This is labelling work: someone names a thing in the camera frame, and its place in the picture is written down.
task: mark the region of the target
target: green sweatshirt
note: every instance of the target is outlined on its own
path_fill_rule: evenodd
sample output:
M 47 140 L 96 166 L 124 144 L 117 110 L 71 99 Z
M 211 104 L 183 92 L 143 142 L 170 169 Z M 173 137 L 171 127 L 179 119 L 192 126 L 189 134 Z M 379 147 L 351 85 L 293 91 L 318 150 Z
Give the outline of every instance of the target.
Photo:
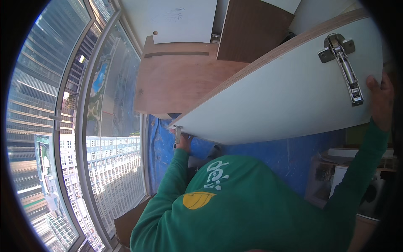
M 387 147 L 371 119 L 343 181 L 322 210 L 299 197 L 263 162 L 222 156 L 186 184 L 188 154 L 171 164 L 133 229 L 138 251 L 346 251 L 355 214 Z

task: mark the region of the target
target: metal hinge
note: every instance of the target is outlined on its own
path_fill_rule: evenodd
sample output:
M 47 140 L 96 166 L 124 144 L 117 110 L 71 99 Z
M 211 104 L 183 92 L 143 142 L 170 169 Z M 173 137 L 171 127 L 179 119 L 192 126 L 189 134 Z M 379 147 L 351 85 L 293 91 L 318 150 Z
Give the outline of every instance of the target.
M 56 115 L 50 115 L 49 118 L 53 119 L 56 123 L 54 126 L 54 130 L 59 131 L 60 130 L 60 122 L 62 121 L 62 111 L 60 109 L 55 111 Z
M 175 132 L 175 143 L 176 143 L 176 144 L 179 144 L 179 142 L 180 142 L 180 140 L 181 140 L 181 129 L 183 129 L 183 127 L 182 127 L 182 126 L 174 125 L 174 128 L 176 129 L 176 132 Z
M 351 98 L 352 106 L 359 106 L 364 103 L 364 98 L 358 84 L 358 79 L 348 60 L 347 54 L 355 51 L 354 41 L 345 40 L 339 33 L 332 33 L 324 41 L 324 49 L 318 52 L 322 63 L 326 63 L 337 58 L 337 64 L 344 76 L 347 89 Z

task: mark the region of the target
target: yellow logo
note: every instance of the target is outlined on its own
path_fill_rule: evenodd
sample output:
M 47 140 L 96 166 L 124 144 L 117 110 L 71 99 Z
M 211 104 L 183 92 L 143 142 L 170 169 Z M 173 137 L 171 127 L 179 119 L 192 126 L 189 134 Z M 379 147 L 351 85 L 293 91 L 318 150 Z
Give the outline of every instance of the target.
M 210 192 L 192 192 L 183 195 L 183 205 L 189 209 L 195 210 L 207 204 L 216 194 Z

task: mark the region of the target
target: white cabinet door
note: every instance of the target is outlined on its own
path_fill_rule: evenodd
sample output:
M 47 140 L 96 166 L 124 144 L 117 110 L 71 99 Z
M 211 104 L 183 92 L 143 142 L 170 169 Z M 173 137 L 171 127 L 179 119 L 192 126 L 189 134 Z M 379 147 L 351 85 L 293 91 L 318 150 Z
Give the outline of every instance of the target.
M 352 106 L 336 60 L 322 63 L 325 38 L 352 39 L 348 54 L 364 103 Z M 370 119 L 367 76 L 380 83 L 382 45 L 378 28 L 362 10 L 337 16 L 257 59 L 183 113 L 173 125 L 220 144 L 244 144 L 311 135 Z

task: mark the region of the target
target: glass pane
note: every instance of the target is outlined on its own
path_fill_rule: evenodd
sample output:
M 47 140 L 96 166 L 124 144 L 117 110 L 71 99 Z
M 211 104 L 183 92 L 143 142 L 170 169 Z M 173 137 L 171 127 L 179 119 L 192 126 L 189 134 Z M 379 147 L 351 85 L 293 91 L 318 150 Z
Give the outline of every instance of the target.
M 97 22 L 105 26 L 114 12 L 110 2 L 108 0 L 90 0 L 89 3 Z
M 50 251 L 68 251 L 78 238 L 61 198 L 49 116 L 71 51 L 89 21 L 82 2 L 51 1 L 24 42 L 8 96 L 7 149 L 16 197 Z M 71 134 L 73 123 L 63 129 Z
M 67 188 L 67 194 L 71 206 L 73 207 L 75 217 L 79 222 L 86 240 L 95 251 L 102 251 L 105 245 L 102 243 L 94 227 L 91 217 L 88 214 L 86 202 L 81 193 L 81 185 L 78 177 L 77 160 L 75 152 L 75 132 L 69 132 L 65 127 L 73 125 L 76 121 L 77 99 L 81 90 L 81 84 L 88 60 L 92 55 L 95 43 L 97 42 L 101 29 L 103 27 L 96 22 L 91 26 L 84 37 L 77 54 L 75 55 L 73 65 L 69 70 L 69 78 L 64 90 L 62 103 L 62 122 L 59 134 L 60 160 L 64 184 Z
M 87 160 L 98 211 L 110 237 L 113 220 L 145 196 L 140 116 L 133 110 L 140 65 L 120 23 L 96 65 L 87 117 Z

